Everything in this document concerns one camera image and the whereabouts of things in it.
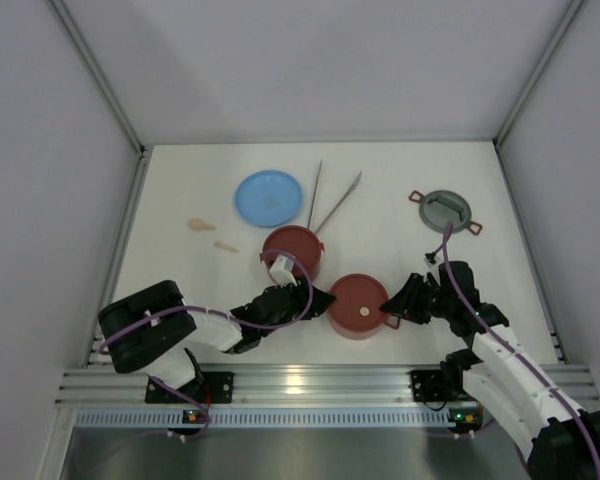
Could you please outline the red lid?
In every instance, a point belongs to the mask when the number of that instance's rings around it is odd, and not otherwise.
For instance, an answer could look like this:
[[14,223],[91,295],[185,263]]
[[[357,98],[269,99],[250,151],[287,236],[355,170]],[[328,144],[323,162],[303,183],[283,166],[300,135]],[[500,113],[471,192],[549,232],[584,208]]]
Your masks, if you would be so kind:
[[263,250],[281,250],[289,253],[310,270],[319,264],[324,245],[311,230],[289,225],[270,233],[264,241]]
[[329,307],[328,316],[330,312],[351,315],[361,307],[381,311],[381,305],[389,300],[384,286],[365,274],[349,274],[339,278],[329,293],[336,296],[337,300]]

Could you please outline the long metal tongs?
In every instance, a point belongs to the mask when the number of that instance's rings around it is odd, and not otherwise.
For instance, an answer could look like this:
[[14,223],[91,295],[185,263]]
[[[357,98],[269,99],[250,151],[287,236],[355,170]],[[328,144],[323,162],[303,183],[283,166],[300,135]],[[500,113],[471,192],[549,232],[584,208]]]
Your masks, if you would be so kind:
[[332,221],[334,216],[346,204],[360,185],[363,172],[346,177],[346,183],[340,182],[333,185],[330,178],[323,179],[325,162],[320,160],[312,180],[308,212],[305,226],[314,234],[319,235]]

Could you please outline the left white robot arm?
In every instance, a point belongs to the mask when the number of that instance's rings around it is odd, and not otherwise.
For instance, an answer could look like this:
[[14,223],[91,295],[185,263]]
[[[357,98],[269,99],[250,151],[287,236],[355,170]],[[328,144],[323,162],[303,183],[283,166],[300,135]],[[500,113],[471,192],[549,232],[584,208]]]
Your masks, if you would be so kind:
[[336,297],[313,284],[297,256],[268,249],[274,284],[250,302],[229,311],[188,305],[178,284],[164,280],[104,307],[97,319],[118,374],[142,372],[179,390],[201,374],[193,345],[228,355],[258,347],[272,333],[324,314]]

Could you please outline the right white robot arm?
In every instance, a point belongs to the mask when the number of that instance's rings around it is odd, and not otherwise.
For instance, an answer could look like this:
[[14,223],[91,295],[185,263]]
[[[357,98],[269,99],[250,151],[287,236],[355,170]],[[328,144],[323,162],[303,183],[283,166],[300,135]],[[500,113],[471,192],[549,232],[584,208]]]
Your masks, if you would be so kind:
[[600,411],[581,406],[531,358],[502,311],[481,300],[466,262],[411,274],[381,309],[416,324],[448,322],[466,346],[440,364],[446,390],[487,409],[530,478],[600,479]]

